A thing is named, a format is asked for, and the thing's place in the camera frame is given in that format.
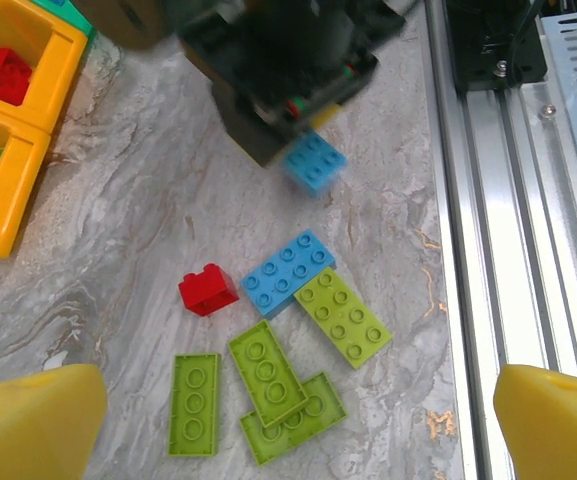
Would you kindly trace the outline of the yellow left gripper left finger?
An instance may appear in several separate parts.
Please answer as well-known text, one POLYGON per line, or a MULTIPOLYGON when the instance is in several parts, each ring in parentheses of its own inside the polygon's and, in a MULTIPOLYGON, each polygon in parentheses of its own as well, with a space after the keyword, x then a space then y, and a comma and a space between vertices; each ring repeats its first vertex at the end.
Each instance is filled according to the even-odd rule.
POLYGON ((0 479, 82 478, 106 408, 92 364, 0 382, 0 479))

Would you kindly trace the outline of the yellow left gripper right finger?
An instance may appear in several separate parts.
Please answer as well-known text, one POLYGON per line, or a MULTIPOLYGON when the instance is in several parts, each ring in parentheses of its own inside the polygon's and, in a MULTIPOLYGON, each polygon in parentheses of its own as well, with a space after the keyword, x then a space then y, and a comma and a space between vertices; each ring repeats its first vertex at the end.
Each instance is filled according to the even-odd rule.
POLYGON ((577 479, 577 377, 505 365, 494 409, 520 479, 577 479))

